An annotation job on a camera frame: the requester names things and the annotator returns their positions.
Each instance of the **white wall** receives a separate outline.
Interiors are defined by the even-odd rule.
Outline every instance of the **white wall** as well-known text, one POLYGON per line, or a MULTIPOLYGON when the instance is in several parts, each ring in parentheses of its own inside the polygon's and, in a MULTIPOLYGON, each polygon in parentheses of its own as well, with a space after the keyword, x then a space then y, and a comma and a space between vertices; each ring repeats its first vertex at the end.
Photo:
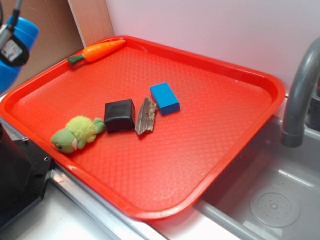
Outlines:
POLYGON ((278 77, 287 92, 320 37, 319 0, 106 0, 115 35, 129 35, 278 77))

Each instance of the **black block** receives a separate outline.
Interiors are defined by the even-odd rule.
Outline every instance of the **black block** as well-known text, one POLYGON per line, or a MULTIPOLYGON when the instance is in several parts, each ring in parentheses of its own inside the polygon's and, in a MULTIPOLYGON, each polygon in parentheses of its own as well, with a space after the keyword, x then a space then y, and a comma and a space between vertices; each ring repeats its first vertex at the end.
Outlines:
POLYGON ((104 124, 108 133, 135 129, 135 106, 132 99, 106 103, 104 124))
POLYGON ((0 215, 2 208, 25 189, 31 167, 0 124, 0 215))

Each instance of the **black cube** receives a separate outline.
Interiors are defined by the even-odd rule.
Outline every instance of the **black cube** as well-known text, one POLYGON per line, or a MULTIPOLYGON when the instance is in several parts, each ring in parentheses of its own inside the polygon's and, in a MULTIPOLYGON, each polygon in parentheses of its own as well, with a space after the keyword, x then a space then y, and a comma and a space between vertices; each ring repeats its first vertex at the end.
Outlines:
POLYGON ((135 129, 135 106, 132 99, 106 103, 104 124, 108 133, 135 129))

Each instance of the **blue object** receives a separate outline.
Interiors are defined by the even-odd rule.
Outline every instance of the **blue object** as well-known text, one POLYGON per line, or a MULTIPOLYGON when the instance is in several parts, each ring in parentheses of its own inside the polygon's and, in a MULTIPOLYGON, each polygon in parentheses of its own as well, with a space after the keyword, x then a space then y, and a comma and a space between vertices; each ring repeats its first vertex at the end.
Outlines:
MULTIPOLYGON (((12 16, 8 19, 7 24, 11 22, 12 16)), ((13 35, 17 37, 30 51, 37 36, 39 28, 25 18, 19 17, 15 26, 13 35)), ((0 60, 0 94, 7 90, 16 80, 20 67, 9 66, 0 60)))
POLYGON ((164 82, 151 86, 150 91, 161 115, 167 115, 180 110, 180 103, 168 83, 164 82))

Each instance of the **plastic tray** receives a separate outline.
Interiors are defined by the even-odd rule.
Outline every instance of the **plastic tray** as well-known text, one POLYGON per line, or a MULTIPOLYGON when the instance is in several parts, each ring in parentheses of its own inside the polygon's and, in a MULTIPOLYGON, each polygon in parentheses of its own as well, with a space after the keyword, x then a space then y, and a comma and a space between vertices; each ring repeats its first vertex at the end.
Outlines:
POLYGON ((285 97, 275 77, 168 46, 125 39, 92 63, 67 60, 10 92, 0 115, 125 214, 161 219, 191 206, 264 125, 285 97), (136 119, 150 86, 167 82, 181 110, 153 132, 100 133, 62 154, 52 135, 78 115, 104 118, 105 103, 132 99, 136 119))

